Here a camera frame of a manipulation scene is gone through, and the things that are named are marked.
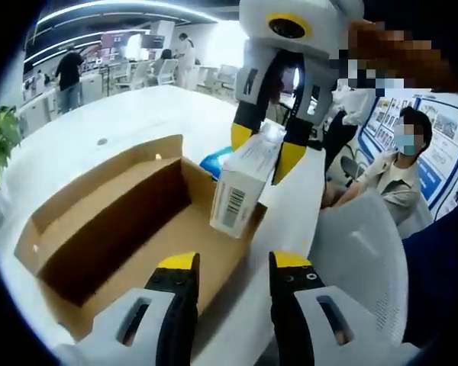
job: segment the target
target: white box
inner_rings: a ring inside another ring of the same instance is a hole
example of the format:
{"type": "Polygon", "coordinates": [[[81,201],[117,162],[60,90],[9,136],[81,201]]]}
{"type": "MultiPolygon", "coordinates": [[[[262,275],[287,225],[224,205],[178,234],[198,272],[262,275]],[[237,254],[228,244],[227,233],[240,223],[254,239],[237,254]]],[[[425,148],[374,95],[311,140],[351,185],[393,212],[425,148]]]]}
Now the white box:
{"type": "Polygon", "coordinates": [[[241,237],[275,168],[281,145],[282,138],[269,139],[259,133],[231,154],[217,184],[212,227],[234,238],[241,237]]]}

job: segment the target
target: face mask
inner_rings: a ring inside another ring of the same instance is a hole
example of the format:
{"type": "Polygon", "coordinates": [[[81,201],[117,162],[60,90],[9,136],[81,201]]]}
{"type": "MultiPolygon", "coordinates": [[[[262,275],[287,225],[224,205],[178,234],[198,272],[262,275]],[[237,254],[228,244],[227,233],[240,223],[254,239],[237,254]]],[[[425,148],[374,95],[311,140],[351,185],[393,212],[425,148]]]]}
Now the face mask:
{"type": "Polygon", "coordinates": [[[407,156],[415,155],[414,135],[404,133],[404,124],[402,119],[394,127],[395,145],[402,154],[407,156]]]}

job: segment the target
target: white shirt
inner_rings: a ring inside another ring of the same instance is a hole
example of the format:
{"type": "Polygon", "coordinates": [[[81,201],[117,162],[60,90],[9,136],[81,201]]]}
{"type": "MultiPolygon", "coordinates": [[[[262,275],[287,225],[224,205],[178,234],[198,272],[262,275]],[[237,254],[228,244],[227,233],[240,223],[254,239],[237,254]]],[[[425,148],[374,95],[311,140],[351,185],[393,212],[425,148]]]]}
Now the white shirt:
{"type": "Polygon", "coordinates": [[[182,69],[191,69],[195,65],[195,47],[190,38],[185,38],[178,47],[180,55],[178,66],[182,69]]]}
{"type": "Polygon", "coordinates": [[[421,182],[418,165],[397,168],[394,165],[397,155],[397,152],[386,152],[378,156],[357,181],[365,189],[375,188],[382,195],[392,218],[399,225],[414,211],[421,196],[421,182]]]}
{"type": "Polygon", "coordinates": [[[347,125],[364,125],[372,113],[375,100],[375,89],[352,90],[344,86],[340,91],[333,91],[333,108],[347,113],[343,118],[343,124],[347,125]]]}

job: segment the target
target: barcode label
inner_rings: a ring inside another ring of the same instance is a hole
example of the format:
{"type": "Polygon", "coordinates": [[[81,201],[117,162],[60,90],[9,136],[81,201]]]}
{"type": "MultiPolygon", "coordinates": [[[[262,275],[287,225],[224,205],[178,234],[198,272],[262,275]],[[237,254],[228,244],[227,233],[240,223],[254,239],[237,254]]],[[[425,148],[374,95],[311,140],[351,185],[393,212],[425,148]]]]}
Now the barcode label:
{"type": "Polygon", "coordinates": [[[229,203],[227,204],[226,212],[222,223],[232,228],[236,223],[237,215],[243,205],[245,193],[236,188],[229,190],[229,203]]]}

